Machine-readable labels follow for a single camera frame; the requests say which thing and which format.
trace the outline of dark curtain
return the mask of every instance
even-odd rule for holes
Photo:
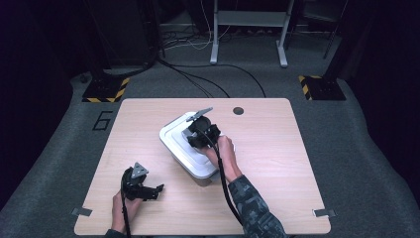
[[[26,1],[35,21],[70,76],[89,70],[86,50],[100,68],[110,68],[87,0]]]
[[[420,2],[380,1],[355,76],[348,83],[370,136],[420,204]]]
[[[0,3],[0,32],[2,208],[58,126],[72,89],[26,2]]]

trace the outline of gray carpet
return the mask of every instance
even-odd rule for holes
[[[322,75],[327,41],[312,36],[293,37],[286,52],[289,67],[281,68],[275,49],[277,37],[234,39],[223,43],[219,64],[249,71],[266,97],[290,100],[325,206],[339,214],[330,219],[332,230],[317,237],[420,237],[420,211],[405,181],[392,169],[367,132],[358,100],[339,79],[346,101],[307,101],[299,74]],[[176,64],[209,64],[211,48],[166,51]],[[246,73],[229,66],[182,68],[220,85],[231,97],[263,97]],[[127,68],[112,72],[128,71]],[[226,97],[216,86],[194,79],[214,97]],[[59,127],[9,202],[0,212],[0,237],[76,237],[77,217],[100,160],[121,102],[85,103],[87,87],[72,81],[73,98]],[[206,97],[185,77],[156,63],[131,77],[124,98]],[[105,131],[92,131],[102,111],[110,119]]]

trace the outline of white desk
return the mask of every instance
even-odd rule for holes
[[[219,11],[218,0],[215,0],[213,48],[211,51],[210,63],[217,63],[217,55],[219,53],[219,25],[281,27],[280,40],[276,41],[276,46],[280,65],[282,67],[287,67],[287,59],[283,45],[293,4],[294,0],[290,0],[286,12]]]
[[[106,233],[121,176],[139,162],[150,171],[144,185],[164,183],[164,189],[157,200],[142,204],[131,224],[133,234],[243,234],[221,183],[197,185],[159,139],[160,129],[173,119],[210,106],[214,109],[206,117],[232,138],[240,168],[285,231],[328,233],[328,217],[312,214],[312,209],[323,209],[324,204],[290,103],[281,98],[124,100],[83,204],[92,213],[78,217],[74,232]],[[244,114],[234,114],[235,107],[242,107]]]

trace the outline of cable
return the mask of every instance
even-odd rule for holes
[[[225,170],[223,169],[223,162],[222,158],[220,157],[219,148],[216,147],[216,145],[211,141],[211,139],[202,131],[199,129],[196,129],[199,133],[201,133],[210,143],[210,146],[213,147],[214,151],[216,152],[217,156],[217,163],[219,165],[219,172],[220,172],[220,180],[222,181],[222,188],[223,193],[225,194],[226,202],[228,203],[229,208],[231,208],[232,213],[237,218],[238,222],[242,225],[241,217],[238,214],[238,211],[235,209],[235,206],[232,204],[231,198],[228,193],[228,185],[226,184],[226,176],[225,176]]]
[[[194,86],[196,86],[198,89],[200,89],[204,94],[206,94],[207,97],[214,97],[209,91],[207,91],[204,87],[202,87],[200,84],[196,83],[194,80],[189,78],[185,73],[182,71],[178,71],[181,75],[183,75],[186,79],[188,79]]]
[[[123,202],[123,215],[124,215],[124,223],[126,224],[126,233],[127,233],[127,237],[131,238],[131,230],[130,230],[130,222],[129,222],[129,215],[128,215],[128,211],[127,211],[127,207],[126,207],[126,196],[124,194],[124,185],[123,185],[123,180],[124,180],[124,175],[121,178],[121,200]]]
[[[194,74],[191,74],[191,73],[189,73],[189,72],[185,72],[185,71],[182,71],[182,70],[179,70],[179,69],[177,69],[177,68],[175,68],[172,64],[170,64],[170,63],[168,63],[167,61],[165,61],[165,60],[163,60],[163,59],[157,59],[157,61],[159,62],[159,63],[161,63],[162,65],[164,65],[164,66],[167,66],[167,67],[169,67],[169,68],[171,68],[172,70],[175,70],[176,72],[178,72],[178,73],[180,73],[180,74],[182,74],[182,75],[184,75],[184,76],[186,76],[187,77],[187,75],[189,75],[189,76],[192,76],[192,77],[196,77],[196,78],[198,78],[198,79],[202,79],[202,80],[205,80],[205,81],[207,81],[207,82],[209,82],[209,83],[211,83],[211,84],[213,84],[213,85],[215,85],[216,87],[218,87],[221,91],[223,91],[225,94],[226,94],[226,96],[228,97],[228,98],[230,98],[230,96],[229,96],[229,94],[221,87],[221,86],[219,86],[218,84],[216,84],[215,82],[212,82],[211,80],[209,80],[209,79],[206,79],[206,78],[204,78],[204,77],[201,77],[201,76],[197,76],[197,75],[194,75]]]
[[[235,4],[235,11],[238,10],[238,2],[239,0],[237,0],[236,4]],[[229,31],[229,29],[231,28],[231,26],[229,26],[226,31],[218,38],[218,40],[220,41],[220,39]]]
[[[232,64],[215,64],[215,65],[181,65],[181,64],[172,64],[172,63],[170,63],[170,65],[171,66],[173,66],[173,67],[176,67],[176,66],[178,66],[178,67],[213,67],[213,66],[229,66],[229,67],[234,67],[234,68],[236,68],[236,69],[239,69],[239,70],[241,70],[241,71],[243,71],[243,72],[245,72],[247,75],[249,75],[256,83],[257,83],[257,85],[259,86],[259,88],[260,88],[260,90],[262,91],[262,95],[263,95],[263,97],[266,97],[266,95],[265,95],[265,91],[263,90],[263,87],[262,87],[262,85],[259,83],[259,81],[250,73],[250,72],[248,72],[248,71],[246,71],[245,69],[243,69],[243,68],[241,68],[241,67],[239,67],[239,66],[235,66],[235,65],[232,65]]]
[[[177,37],[177,34],[178,33],[186,34],[185,30],[184,31],[181,31],[181,32],[179,32],[179,31],[163,32],[164,35],[165,34],[169,34],[168,37],[166,37],[165,39],[163,39],[165,41],[164,44],[163,44],[163,47],[167,47],[167,45],[176,46],[176,44],[178,44],[178,42],[195,41],[195,40],[200,39],[200,37],[196,33],[194,33],[194,31],[189,36],[178,38]]]
[[[206,24],[207,24],[207,28],[209,29],[209,41],[207,42],[207,44],[202,47],[202,48],[196,48],[193,45],[191,45],[194,49],[196,50],[203,50],[204,48],[206,48],[212,41],[211,41],[211,29],[210,29],[210,24],[209,21],[207,20],[207,16],[206,16],[206,12],[204,11],[204,6],[203,6],[203,0],[200,0],[201,3],[201,10],[203,11],[204,14],[204,19],[206,20]]]
[[[173,47],[165,48],[165,50],[170,50],[170,49],[179,48],[179,47],[198,46],[198,45],[208,45],[208,43],[190,43],[190,44],[178,45],[178,46],[173,46]]]

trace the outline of hand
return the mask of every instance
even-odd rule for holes
[[[234,144],[232,144],[232,140],[229,137],[221,136],[217,140],[217,146],[219,148],[220,157],[222,158],[226,180],[231,182],[242,175],[236,162]],[[214,167],[219,168],[218,158],[213,148],[204,147],[201,151],[207,156]]]
[[[113,204],[112,204],[111,229],[116,230],[120,233],[125,233],[126,223],[124,222],[123,201],[121,198],[121,190],[118,191],[118,193],[114,195],[114,197],[112,198],[112,202]],[[125,203],[127,207],[129,223],[131,223],[134,217],[136,216],[137,211],[139,210],[140,203],[142,203],[142,200],[139,198],[136,198],[134,200],[126,199]]]

